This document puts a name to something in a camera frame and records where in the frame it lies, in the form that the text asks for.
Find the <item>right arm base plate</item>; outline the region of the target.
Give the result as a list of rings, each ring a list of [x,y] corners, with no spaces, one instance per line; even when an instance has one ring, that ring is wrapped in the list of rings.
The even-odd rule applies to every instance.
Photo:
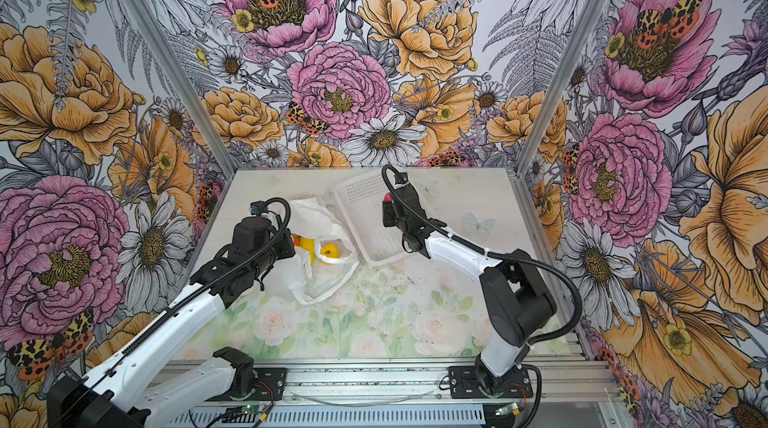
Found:
[[[523,399],[534,396],[530,376],[524,369],[513,368],[496,377],[482,367],[454,365],[447,369],[452,399]]]

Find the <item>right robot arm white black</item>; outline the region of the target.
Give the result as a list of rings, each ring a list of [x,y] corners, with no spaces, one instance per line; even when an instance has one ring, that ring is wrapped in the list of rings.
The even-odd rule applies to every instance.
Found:
[[[491,336],[475,362],[475,376],[484,394],[499,396],[522,374],[534,333],[557,313],[549,287],[527,252],[518,249],[509,260],[492,257],[488,249],[462,241],[444,222],[429,218],[406,176],[396,176],[388,189],[383,225],[400,230],[405,248],[479,283]]]

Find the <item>white plastic bag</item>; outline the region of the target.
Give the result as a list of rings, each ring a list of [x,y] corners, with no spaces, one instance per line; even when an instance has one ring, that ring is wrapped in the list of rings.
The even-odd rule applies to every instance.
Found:
[[[318,198],[289,202],[295,255],[277,261],[265,277],[266,292],[313,305],[330,298],[353,275],[360,257],[340,220]]]

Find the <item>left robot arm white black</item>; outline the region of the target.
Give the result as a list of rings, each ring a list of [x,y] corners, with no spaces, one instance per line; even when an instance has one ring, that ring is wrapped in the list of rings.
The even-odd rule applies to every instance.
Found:
[[[49,426],[161,427],[209,399],[250,396],[259,384],[254,360],[232,347],[167,382],[152,382],[207,323],[253,286],[263,286],[276,264],[294,259],[289,220],[264,210],[239,222],[231,242],[124,347],[82,377],[52,386]]]

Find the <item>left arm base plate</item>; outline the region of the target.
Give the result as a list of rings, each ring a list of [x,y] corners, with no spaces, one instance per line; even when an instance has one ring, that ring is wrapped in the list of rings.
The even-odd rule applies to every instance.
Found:
[[[210,398],[211,402],[280,401],[283,399],[288,370],[283,367],[256,367],[237,372],[230,388]]]

